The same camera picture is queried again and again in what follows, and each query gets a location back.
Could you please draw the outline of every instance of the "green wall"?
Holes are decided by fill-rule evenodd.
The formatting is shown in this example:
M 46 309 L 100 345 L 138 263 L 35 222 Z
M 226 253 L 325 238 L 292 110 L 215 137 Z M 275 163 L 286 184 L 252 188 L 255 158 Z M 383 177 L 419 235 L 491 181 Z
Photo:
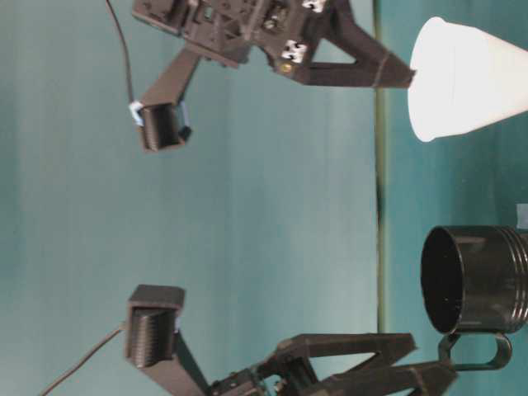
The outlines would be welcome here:
M 115 3 L 139 96 L 182 43 Z M 370 1 L 353 3 L 371 27 Z M 371 90 L 301 87 L 257 49 L 238 71 L 204 62 L 190 144 L 147 155 L 102 0 L 0 9 L 3 394 L 36 394 L 74 363 L 138 283 L 187 288 L 183 329 L 209 380 L 283 337 L 375 330 Z M 53 394 L 165 394 L 122 343 Z

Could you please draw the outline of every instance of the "black mug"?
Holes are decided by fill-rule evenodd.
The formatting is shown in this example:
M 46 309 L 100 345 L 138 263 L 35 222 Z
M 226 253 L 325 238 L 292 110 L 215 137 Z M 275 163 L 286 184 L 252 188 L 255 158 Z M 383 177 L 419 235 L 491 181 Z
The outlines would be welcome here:
M 528 240 L 509 227 L 435 227 L 422 250 L 422 293 L 432 325 L 445 334 L 441 360 L 465 334 L 491 334 L 497 353 L 456 370 L 497 370 L 512 357 L 505 336 L 528 319 Z

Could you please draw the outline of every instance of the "mug handle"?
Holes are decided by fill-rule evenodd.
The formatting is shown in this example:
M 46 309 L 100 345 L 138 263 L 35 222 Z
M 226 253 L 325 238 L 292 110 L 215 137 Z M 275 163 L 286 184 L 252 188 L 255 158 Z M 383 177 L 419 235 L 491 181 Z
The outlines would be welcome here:
M 497 353 L 488 363 L 470 363 L 453 365 L 456 371 L 498 370 L 508 364 L 512 358 L 512 344 L 510 340 L 499 332 L 493 334 L 497 342 Z M 441 361 L 451 361 L 451 349 L 460 340 L 462 334 L 448 334 L 438 344 L 438 356 Z

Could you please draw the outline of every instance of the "teal surface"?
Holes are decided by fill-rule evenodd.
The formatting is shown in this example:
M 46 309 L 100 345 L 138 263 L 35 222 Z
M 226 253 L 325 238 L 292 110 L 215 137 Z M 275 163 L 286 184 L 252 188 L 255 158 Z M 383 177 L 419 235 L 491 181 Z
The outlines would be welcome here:
M 383 42 L 407 61 L 420 28 L 433 16 L 476 26 L 528 49 L 528 5 L 521 0 L 381 0 L 378 11 Z M 528 115 L 423 144 L 411 130 L 406 92 L 381 95 L 384 329 L 412 331 L 420 347 L 412 359 L 435 359 L 441 336 L 423 308 L 419 285 L 422 244 L 435 225 L 516 225 L 516 204 L 528 202 Z M 526 332 L 527 328 L 511 337 L 514 356 L 507 368 L 461 374 L 451 394 L 525 394 Z M 484 361 L 492 356 L 493 345 L 489 339 L 474 338 L 460 345 L 457 353 L 458 360 Z
M 371 2 L 352 5 L 371 30 Z M 347 61 L 330 45 L 317 56 Z M 257 49 L 230 77 L 234 365 L 300 332 L 375 331 L 374 92 L 304 87 Z
M 139 96 L 182 43 L 131 5 L 115 6 Z M 354 6 L 371 29 L 370 1 Z M 188 290 L 183 331 L 209 380 L 283 337 L 375 331 L 371 90 L 301 87 L 257 50 L 239 71 L 204 62 L 190 144 L 147 155 L 102 0 L 0 10 L 0 394 L 36 394 L 124 318 L 138 283 Z M 165 394 L 122 344 L 53 395 Z

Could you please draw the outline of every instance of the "black wire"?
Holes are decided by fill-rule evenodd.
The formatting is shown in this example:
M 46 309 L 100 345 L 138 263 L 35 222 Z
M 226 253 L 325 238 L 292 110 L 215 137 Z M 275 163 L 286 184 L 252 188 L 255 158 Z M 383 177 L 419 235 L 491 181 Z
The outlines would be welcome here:
M 123 49 L 123 58 L 125 59 L 126 89 L 129 96 L 129 103 L 132 103 L 134 101 L 134 89 L 132 88 L 132 70 L 130 67 L 129 49 L 126 46 L 125 36 L 123 35 L 123 31 L 121 30 L 121 26 L 117 19 L 116 12 L 114 11 L 114 8 L 110 3 L 110 0 L 105 1 L 106 8 L 108 9 L 108 12 L 112 17 L 112 20 L 114 21 L 115 29 L 117 30 L 117 34 L 119 35 L 119 40 L 121 42 L 121 48 Z
M 71 369 L 65 371 L 58 379 L 53 381 L 50 385 L 46 387 L 42 392 L 39 393 L 39 396 L 46 396 L 55 389 L 60 383 L 66 380 L 71 374 L 79 370 L 84 363 L 86 363 L 97 351 L 99 351 L 107 342 L 109 342 L 113 337 L 119 334 L 123 330 L 123 324 L 118 328 L 114 329 L 111 333 L 107 334 L 102 340 L 100 340 L 88 353 L 82 357 L 82 359 Z

